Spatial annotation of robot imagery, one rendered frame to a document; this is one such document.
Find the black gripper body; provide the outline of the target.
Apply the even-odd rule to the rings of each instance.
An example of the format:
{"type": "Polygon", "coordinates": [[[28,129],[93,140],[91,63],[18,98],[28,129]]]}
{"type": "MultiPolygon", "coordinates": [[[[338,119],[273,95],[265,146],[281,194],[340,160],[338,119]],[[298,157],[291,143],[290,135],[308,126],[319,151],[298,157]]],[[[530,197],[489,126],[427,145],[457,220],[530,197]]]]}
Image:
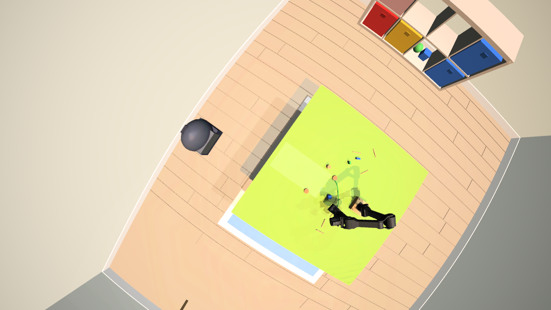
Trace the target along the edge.
{"type": "Polygon", "coordinates": [[[332,205],[328,208],[328,210],[329,210],[331,213],[334,213],[337,217],[338,217],[338,216],[340,217],[340,215],[341,215],[341,214],[344,214],[344,213],[343,213],[341,210],[339,211],[337,208],[338,208],[338,207],[337,207],[335,204],[332,204],[332,205]]]}

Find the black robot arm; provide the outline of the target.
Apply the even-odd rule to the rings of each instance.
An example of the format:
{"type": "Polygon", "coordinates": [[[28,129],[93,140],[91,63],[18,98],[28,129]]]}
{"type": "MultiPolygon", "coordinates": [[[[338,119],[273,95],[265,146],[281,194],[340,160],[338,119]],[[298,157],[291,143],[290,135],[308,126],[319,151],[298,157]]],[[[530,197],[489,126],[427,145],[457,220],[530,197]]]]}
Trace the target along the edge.
{"type": "Polygon", "coordinates": [[[355,217],[347,216],[346,214],[341,214],[340,217],[333,215],[332,218],[329,218],[329,223],[331,226],[338,226],[339,224],[343,229],[354,229],[357,227],[365,228],[378,228],[378,229],[391,229],[396,227],[396,217],[394,214],[382,214],[370,209],[368,204],[362,204],[361,202],[356,206],[356,209],[360,211],[361,216],[363,217],[373,217],[377,220],[358,220],[355,217]],[[345,224],[345,225],[344,225],[345,224]],[[386,227],[384,227],[384,225],[386,227]],[[344,227],[345,226],[345,227],[344,227]]]}

